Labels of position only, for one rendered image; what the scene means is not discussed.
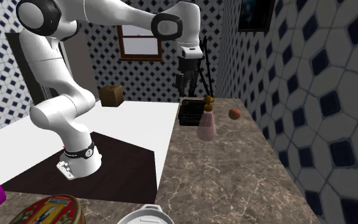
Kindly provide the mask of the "pink spray bottle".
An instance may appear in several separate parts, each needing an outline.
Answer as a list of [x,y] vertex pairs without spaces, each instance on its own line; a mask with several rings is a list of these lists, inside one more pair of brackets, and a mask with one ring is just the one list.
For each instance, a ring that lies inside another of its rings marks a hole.
[[203,101],[205,105],[203,107],[203,114],[198,124],[196,134],[202,141],[211,141],[216,136],[212,105],[214,98],[208,95]]

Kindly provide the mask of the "dark brown robot stand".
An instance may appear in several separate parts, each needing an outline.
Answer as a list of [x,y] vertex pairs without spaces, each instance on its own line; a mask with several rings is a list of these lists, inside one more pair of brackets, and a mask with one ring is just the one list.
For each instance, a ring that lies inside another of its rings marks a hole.
[[66,179],[56,168],[59,151],[2,184],[6,192],[67,194],[81,199],[152,204],[157,193],[155,154],[151,150],[91,133],[102,155],[100,169],[85,177]]

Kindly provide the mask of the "black tripod stand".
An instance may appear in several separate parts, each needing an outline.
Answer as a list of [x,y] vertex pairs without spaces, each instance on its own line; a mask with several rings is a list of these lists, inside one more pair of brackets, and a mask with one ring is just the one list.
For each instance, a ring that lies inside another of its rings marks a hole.
[[[197,61],[197,72],[198,72],[198,75],[200,76],[201,82],[203,84],[203,87],[204,87],[207,95],[213,97],[214,91],[212,88],[212,77],[210,74],[210,62],[209,62],[209,49],[208,49],[207,43],[208,43],[208,39],[206,36],[204,36],[200,42],[200,49],[203,52],[203,56],[201,59],[198,59],[198,61]],[[201,68],[203,60],[205,61],[206,68],[207,68],[206,75],[203,74],[203,71]]]

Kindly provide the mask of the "white pot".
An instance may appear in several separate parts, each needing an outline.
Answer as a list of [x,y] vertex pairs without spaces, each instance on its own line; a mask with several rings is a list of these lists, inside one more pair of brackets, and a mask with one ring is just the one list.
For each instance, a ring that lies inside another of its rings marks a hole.
[[156,204],[144,204],[140,209],[123,217],[117,224],[175,224]]

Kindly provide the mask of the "black basket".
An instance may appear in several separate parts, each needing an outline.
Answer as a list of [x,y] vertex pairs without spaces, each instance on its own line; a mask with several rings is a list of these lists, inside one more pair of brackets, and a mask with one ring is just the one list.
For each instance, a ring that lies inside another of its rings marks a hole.
[[179,125],[198,126],[204,106],[205,102],[203,100],[184,99],[179,106]]

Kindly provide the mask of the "red printed tin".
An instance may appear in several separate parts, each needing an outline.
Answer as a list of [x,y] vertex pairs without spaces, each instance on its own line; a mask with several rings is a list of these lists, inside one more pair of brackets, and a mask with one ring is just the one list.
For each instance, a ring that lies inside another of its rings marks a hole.
[[77,198],[60,194],[31,204],[9,224],[86,224],[86,218]]

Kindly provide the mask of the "wooden framed window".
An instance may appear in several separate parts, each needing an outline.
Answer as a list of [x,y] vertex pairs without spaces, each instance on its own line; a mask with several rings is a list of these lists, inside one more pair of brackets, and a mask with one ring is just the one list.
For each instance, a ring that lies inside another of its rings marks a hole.
[[151,31],[133,25],[117,26],[120,59],[124,61],[161,62],[162,43]]

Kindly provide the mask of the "brown cardboard box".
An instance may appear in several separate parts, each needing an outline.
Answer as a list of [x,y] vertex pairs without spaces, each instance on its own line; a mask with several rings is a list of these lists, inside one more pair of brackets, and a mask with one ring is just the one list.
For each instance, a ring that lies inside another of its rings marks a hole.
[[121,85],[108,85],[99,90],[100,103],[103,107],[119,107],[123,99]]

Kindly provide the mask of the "dark framed wall picture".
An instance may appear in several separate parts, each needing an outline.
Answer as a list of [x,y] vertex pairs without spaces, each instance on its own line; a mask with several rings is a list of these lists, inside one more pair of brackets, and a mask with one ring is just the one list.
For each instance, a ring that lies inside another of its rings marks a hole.
[[242,0],[238,32],[264,32],[270,29],[275,0]]

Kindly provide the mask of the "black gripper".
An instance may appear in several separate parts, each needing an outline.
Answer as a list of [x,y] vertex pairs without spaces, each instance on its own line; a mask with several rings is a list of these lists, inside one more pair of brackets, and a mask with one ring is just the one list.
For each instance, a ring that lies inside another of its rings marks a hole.
[[186,77],[184,74],[189,73],[188,97],[194,97],[198,77],[198,59],[186,59],[184,57],[178,57],[178,59],[179,74],[176,75],[175,87],[179,92],[179,96],[185,97],[186,94],[184,92],[186,88]]

